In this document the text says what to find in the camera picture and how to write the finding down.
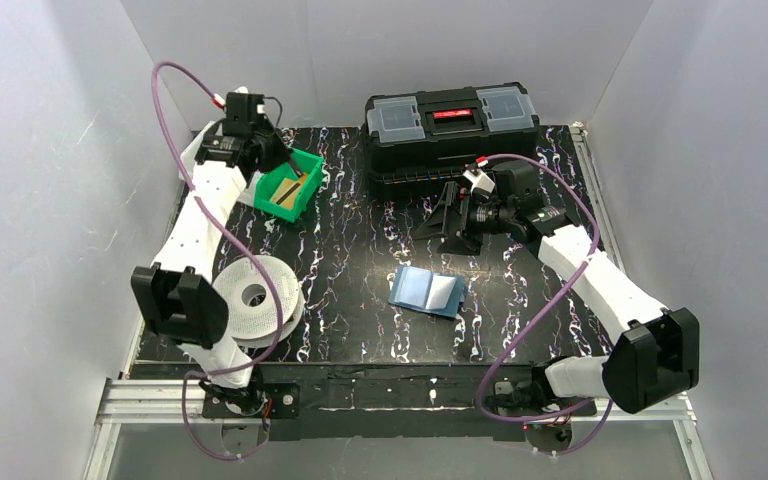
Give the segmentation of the gold credit card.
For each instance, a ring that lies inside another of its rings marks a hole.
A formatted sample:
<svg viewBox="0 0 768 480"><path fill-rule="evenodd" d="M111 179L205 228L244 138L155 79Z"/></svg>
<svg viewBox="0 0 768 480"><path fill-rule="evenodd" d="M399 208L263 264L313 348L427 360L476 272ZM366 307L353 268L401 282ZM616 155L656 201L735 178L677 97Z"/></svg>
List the gold credit card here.
<svg viewBox="0 0 768 480"><path fill-rule="evenodd" d="M276 188L275 192L270 198L270 201L275 205L286 209L293 208L298 196L302 191L303 186L306 183L306 180L306 175L300 179L284 178L280 185Z"/></svg>

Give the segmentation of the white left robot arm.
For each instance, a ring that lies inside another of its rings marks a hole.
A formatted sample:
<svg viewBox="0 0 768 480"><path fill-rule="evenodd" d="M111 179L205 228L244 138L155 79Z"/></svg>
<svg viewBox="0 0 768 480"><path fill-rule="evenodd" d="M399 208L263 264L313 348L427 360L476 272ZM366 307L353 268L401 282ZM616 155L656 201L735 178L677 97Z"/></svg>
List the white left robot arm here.
<svg viewBox="0 0 768 480"><path fill-rule="evenodd" d="M241 137L209 122L185 149L174 148L189 192L168 239L131 287L148 331L195 360L208 385L232 392L254 384L249 348L267 348L298 324L304 296L282 260L246 254L214 271L226 225L248 183L235 154Z"/></svg>

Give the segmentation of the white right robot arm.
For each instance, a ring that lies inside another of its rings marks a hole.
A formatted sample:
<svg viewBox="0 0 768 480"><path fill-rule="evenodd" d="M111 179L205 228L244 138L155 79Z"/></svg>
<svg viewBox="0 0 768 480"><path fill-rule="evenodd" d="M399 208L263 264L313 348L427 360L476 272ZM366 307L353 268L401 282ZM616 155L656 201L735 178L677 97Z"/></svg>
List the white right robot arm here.
<svg viewBox="0 0 768 480"><path fill-rule="evenodd" d="M487 235L507 234L525 246L574 292L608 333L608 354L560 357L534 365L525 381L489 394L494 372L484 374L477 408L506 422L550 420L602 398L635 414L697 386L700 324L688 309L671 309L637 286L600 248L595 217L573 220L548 206L538 192L549 168L516 154L494 154L468 164L459 181L444 186L437 204L415 229L437 238L444 254L472 256Z"/></svg>

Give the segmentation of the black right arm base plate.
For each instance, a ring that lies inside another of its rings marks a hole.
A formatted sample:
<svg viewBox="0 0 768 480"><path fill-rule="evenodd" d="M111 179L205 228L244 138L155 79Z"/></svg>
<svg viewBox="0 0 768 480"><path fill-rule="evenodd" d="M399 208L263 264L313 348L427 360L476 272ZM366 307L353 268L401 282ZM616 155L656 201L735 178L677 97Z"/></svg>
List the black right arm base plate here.
<svg viewBox="0 0 768 480"><path fill-rule="evenodd" d="M483 405L490 412L504 417L533 417L545 415L571 408L581 403L582 406L562 416L553 419L543 419L544 423L565 424L573 417L592 416L597 414L594 400L579 397L555 398L545 394L539 386L530 380L503 379L491 387L484 397Z"/></svg>

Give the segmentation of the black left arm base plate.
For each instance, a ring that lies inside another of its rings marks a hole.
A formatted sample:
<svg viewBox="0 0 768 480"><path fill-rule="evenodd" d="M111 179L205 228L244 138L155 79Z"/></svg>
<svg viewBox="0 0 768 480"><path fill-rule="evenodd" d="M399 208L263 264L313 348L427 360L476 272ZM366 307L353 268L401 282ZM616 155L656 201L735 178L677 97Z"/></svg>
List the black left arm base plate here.
<svg viewBox="0 0 768 480"><path fill-rule="evenodd" d="M296 384L253 382L241 390L207 380L200 380L198 385L205 392L205 418L292 419L299 413L300 388Z"/></svg>

